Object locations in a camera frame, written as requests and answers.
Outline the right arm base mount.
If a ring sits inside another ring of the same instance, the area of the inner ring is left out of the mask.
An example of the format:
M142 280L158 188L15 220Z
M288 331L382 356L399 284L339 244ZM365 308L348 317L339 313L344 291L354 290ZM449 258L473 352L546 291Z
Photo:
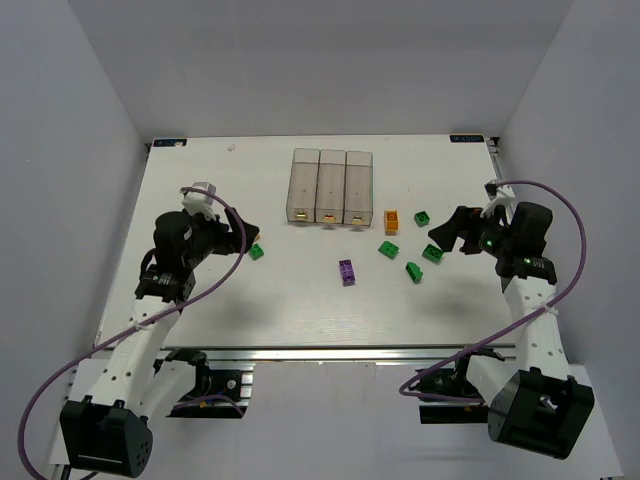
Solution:
M471 360L505 358L493 348L481 348L420 379L408 388L419 393L420 423L425 425L486 424L489 408L479 391L467 380Z

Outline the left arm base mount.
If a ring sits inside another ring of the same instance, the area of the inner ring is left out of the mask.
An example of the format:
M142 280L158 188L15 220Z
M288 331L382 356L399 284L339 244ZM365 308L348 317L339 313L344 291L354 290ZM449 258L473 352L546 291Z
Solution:
M191 419L241 419L248 401L242 393L246 385L245 371L231 368L213 368L204 351L190 348L171 350L163 359L154 361L154 376L165 371L164 365L176 366L178 362L195 367L193 387L185 393L171 410L169 418Z

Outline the orange curved lego brick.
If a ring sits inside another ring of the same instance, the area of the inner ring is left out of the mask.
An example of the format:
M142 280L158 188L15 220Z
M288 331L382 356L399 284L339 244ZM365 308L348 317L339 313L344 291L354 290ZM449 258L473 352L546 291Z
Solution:
M384 231L386 235L396 235L399 232L399 215L396 210L384 211Z

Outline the purple long lego brick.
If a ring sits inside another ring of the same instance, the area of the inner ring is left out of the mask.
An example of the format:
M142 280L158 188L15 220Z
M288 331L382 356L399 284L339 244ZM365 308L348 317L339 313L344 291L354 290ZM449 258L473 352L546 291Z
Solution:
M352 262L349 259L340 260L338 265L343 285L353 286L356 283L356 277Z

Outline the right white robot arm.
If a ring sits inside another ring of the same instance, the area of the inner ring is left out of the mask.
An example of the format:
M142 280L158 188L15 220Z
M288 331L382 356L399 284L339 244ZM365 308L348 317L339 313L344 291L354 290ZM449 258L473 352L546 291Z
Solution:
M555 459L572 452L595 398L570 372L557 314L549 305L557 276L543 251L552 219L551 210L530 202L519 203L511 218L502 206L490 214L459 206L430 231L445 252L461 239L462 253L495 258L513 320L540 314L519 329L514 361L486 346L423 377L414 388L426 397L422 422L484 423L496 443Z

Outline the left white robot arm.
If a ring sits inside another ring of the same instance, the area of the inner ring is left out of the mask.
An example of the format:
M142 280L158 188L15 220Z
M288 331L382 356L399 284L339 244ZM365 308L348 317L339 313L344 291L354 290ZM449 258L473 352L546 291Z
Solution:
M159 359L169 331L196 284L194 271L209 255L241 255L259 234L232 210L172 211L155 221L154 246L141 263L131 334L116 341L109 361L79 401L67 401L60 426L71 468L136 478L153 447L151 424L181 400L208 395L208 359L197 349L174 349Z

